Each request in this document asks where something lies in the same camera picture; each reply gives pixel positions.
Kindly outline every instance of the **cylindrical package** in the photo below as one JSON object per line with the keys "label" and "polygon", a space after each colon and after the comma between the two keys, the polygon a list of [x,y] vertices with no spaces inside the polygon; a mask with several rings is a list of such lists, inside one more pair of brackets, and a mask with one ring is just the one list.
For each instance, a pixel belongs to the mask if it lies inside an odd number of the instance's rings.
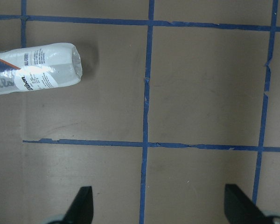
{"label": "cylindrical package", "polygon": [[71,43],[0,52],[0,94],[69,86],[81,76],[80,55]]}

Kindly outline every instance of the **vertical blue tape strip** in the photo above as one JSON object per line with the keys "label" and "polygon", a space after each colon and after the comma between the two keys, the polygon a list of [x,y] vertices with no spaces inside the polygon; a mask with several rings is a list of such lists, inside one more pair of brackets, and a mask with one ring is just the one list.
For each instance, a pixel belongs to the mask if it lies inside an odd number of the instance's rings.
{"label": "vertical blue tape strip", "polygon": [[[267,62],[266,62],[266,80],[265,80],[265,87],[264,87],[265,92],[270,90],[270,82],[271,82],[270,62],[273,58],[275,33],[276,33],[276,22],[277,22],[277,12],[278,12],[278,0],[273,0],[272,18],[271,18],[271,31],[270,31],[269,47],[268,47]],[[255,176],[254,176],[254,185],[253,185],[253,194],[252,194],[252,200],[255,204],[257,202],[259,178],[260,178],[260,171],[261,171],[262,152],[263,152],[263,149],[264,149],[267,106],[268,106],[268,96],[264,93],[263,103],[262,103],[260,131],[259,131],[259,143],[258,143],[259,150],[258,150],[258,153],[257,153]]]}
{"label": "vertical blue tape strip", "polygon": [[21,47],[26,47],[27,0],[21,0]]}
{"label": "vertical blue tape strip", "polygon": [[[154,0],[149,1],[148,18],[154,19]],[[144,87],[144,113],[143,113],[143,149],[141,165],[141,184],[140,184],[140,212],[139,224],[144,224],[145,216],[145,193],[146,193],[146,170],[148,152],[148,110],[149,110],[149,81],[151,72],[151,57],[153,45],[153,26],[147,28],[147,47],[146,47],[146,69]]]}

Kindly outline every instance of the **plastic-wrapped roll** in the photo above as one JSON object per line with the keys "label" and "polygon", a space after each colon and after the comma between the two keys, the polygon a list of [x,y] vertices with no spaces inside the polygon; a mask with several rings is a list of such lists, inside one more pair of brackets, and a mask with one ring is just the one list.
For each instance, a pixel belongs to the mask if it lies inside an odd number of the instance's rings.
{"label": "plastic-wrapped roll", "polygon": [[81,76],[80,55],[71,43],[0,52],[0,94],[74,85]]}

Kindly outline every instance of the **metal screw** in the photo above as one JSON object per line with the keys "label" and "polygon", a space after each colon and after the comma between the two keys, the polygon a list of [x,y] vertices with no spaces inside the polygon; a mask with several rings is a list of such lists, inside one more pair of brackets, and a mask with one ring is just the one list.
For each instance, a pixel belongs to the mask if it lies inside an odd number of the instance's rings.
{"label": "metal screw", "polygon": [[280,224],[280,218],[278,218],[278,217],[273,218],[273,223]]}

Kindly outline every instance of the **crinkled plastic wrap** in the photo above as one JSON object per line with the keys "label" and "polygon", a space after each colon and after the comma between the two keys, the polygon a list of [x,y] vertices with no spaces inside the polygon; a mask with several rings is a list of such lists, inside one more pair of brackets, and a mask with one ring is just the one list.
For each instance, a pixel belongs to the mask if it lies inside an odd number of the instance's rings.
{"label": "crinkled plastic wrap", "polygon": [[71,43],[0,52],[0,94],[74,85],[81,76],[80,55]]}

